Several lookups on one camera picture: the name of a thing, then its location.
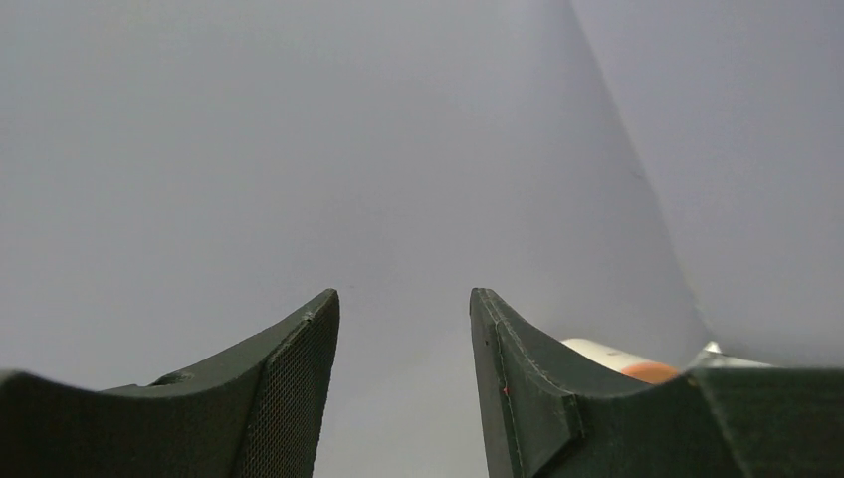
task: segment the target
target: black mesh pad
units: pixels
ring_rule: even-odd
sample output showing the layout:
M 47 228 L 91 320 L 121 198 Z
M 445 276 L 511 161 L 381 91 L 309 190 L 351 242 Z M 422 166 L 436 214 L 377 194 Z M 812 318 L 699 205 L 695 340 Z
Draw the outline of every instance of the black mesh pad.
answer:
M 328 290 L 150 386 L 0 371 L 0 477 L 308 477 L 338 327 Z

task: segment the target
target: mesh texture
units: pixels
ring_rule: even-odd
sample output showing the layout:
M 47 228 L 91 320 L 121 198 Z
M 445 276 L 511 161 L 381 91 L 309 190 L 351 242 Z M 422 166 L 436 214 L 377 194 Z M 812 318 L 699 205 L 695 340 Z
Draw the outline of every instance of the mesh texture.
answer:
M 330 313 L 305 321 L 266 361 L 238 478 L 305 478 L 314 473 L 337 337 Z

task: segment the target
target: orange object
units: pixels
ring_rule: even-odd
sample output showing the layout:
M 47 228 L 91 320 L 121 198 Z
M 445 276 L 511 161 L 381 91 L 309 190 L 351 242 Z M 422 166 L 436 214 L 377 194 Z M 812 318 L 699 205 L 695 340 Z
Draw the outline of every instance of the orange object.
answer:
M 670 365 L 627 354 L 587 339 L 566 339 L 561 342 L 588 359 L 647 383 L 662 383 L 680 374 Z

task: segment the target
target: white wall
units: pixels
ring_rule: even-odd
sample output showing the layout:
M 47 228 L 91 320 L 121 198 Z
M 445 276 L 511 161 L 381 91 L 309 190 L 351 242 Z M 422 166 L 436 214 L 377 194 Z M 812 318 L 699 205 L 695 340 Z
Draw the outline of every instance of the white wall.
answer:
M 574 5 L 725 352 L 844 362 L 844 3 Z

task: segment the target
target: white cylinder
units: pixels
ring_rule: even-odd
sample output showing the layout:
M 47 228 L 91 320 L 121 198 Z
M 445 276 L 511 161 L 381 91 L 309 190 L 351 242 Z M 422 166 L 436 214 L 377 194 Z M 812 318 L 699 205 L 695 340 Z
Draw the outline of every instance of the white cylinder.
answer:
M 648 383 L 662 383 L 679 374 L 675 368 L 664 363 L 627 354 L 587 339 L 566 339 L 561 342 L 587 359 Z

